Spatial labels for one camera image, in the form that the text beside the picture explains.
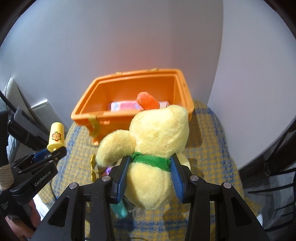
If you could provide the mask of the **pink patterned book in basket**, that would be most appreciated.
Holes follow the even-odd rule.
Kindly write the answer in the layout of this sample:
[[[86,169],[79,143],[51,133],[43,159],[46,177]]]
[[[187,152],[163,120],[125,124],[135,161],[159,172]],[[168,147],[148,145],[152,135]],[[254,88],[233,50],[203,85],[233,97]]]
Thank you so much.
[[[135,100],[133,101],[115,101],[111,102],[107,110],[109,111],[120,111],[120,110],[147,110],[147,109],[153,109],[153,108],[166,108],[169,106],[169,103],[167,101],[156,101],[156,100],[141,100],[140,102],[137,102]]]

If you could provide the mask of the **orange plastic storage basket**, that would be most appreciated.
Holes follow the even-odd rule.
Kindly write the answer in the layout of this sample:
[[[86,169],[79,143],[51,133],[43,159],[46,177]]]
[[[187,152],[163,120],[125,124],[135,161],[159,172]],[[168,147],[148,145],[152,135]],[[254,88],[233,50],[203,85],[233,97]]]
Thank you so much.
[[[71,113],[72,120],[89,130],[95,145],[115,130],[127,130],[138,109],[110,111],[112,102],[135,101],[140,92],[147,92],[157,101],[194,110],[193,100],[182,71],[147,69],[117,72],[92,81]]]

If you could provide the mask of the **teal flower plush cushion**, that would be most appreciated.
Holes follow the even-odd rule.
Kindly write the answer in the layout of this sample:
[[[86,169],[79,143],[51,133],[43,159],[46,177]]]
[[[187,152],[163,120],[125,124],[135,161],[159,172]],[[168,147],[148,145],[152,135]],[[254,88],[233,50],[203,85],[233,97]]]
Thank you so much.
[[[119,202],[119,204],[111,204],[110,207],[117,219],[123,219],[128,216],[128,210],[123,201]]]

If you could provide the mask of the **grey laptop device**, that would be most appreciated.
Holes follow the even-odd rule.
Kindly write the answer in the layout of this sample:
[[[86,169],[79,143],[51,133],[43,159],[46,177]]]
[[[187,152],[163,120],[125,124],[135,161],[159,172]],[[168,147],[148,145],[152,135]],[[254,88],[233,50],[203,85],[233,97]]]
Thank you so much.
[[[34,119],[43,125],[47,130],[50,130],[52,123],[59,122],[64,126],[65,134],[68,133],[69,128],[58,116],[47,99],[44,99],[43,101],[31,106],[29,111]]]

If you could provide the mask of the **colourful cube block toy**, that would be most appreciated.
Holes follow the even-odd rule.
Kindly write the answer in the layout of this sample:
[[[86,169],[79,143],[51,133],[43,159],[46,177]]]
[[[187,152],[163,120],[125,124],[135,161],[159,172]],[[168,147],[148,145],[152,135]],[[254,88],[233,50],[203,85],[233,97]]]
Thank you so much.
[[[113,168],[112,166],[109,166],[109,167],[106,168],[106,170],[105,170],[106,175],[109,175],[109,173],[111,172],[112,168]]]

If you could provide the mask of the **yellow popsicle toy with flower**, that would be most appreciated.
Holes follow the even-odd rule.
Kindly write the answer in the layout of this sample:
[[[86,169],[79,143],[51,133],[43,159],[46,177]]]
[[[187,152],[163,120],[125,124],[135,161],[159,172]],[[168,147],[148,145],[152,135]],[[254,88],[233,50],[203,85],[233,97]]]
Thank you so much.
[[[47,150],[53,152],[60,147],[65,147],[64,126],[60,122],[52,123]]]

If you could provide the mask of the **yellow blue checkered blanket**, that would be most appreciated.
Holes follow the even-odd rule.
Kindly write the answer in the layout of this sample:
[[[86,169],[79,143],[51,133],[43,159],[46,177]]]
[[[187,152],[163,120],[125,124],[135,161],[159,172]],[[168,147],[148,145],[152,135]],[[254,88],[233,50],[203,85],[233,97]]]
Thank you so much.
[[[189,122],[190,134],[184,155],[191,171],[209,183],[229,182],[243,194],[236,164],[228,152],[223,127],[210,108],[200,101]],[[67,156],[58,162],[58,174],[40,192],[39,197],[51,207],[58,196],[71,183],[91,183],[90,157],[96,154],[89,131],[73,123],[66,137]],[[144,216],[113,221],[116,240],[184,240],[189,215],[189,205],[177,198],[164,208],[145,211]]]

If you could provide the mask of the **yellow plush dog green scarf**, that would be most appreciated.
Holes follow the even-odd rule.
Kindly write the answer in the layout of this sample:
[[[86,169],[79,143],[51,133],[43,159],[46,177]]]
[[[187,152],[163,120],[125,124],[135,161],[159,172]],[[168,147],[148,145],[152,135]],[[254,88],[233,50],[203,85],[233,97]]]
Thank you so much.
[[[137,96],[142,111],[134,116],[128,130],[116,130],[100,142],[95,160],[108,167],[125,156],[131,158],[126,175],[125,197],[142,209],[158,209],[174,195],[170,158],[190,166],[183,155],[189,137],[189,114],[184,107],[161,108],[147,92]]]

